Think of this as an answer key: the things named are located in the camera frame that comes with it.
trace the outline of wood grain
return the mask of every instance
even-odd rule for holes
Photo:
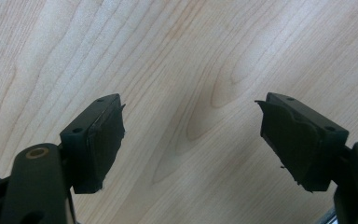
[[[127,130],[81,223],[315,223],[259,137],[254,100],[291,95],[358,141],[358,0],[0,1],[0,177],[95,98]]]

